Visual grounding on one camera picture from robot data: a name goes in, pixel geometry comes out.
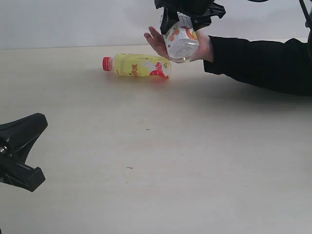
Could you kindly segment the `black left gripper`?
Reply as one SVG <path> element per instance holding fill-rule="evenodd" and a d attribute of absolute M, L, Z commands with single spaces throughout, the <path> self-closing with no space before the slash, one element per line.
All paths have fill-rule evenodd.
<path fill-rule="evenodd" d="M 47 126 L 46 116 L 41 113 L 0 126 L 1 183 L 33 192 L 45 181 L 41 168 L 32 168 L 25 162 L 31 148 Z"/>

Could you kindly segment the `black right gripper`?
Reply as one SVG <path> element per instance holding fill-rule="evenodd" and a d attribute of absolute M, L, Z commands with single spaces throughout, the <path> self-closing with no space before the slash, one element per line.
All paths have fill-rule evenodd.
<path fill-rule="evenodd" d="M 211 25 L 211 16 L 222 18 L 225 7 L 214 0 L 155 0 L 156 9 L 163 7 L 160 32 L 162 35 L 179 22 L 178 12 L 191 17 L 195 31 Z"/>

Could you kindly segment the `black sleeved forearm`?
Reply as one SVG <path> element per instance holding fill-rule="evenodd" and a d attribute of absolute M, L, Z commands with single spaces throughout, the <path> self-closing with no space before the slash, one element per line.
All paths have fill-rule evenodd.
<path fill-rule="evenodd" d="M 211 37 L 213 59 L 204 60 L 204 70 L 227 75 L 236 81 L 275 92 L 312 95 L 312 58 L 308 43 L 249 41 Z"/>

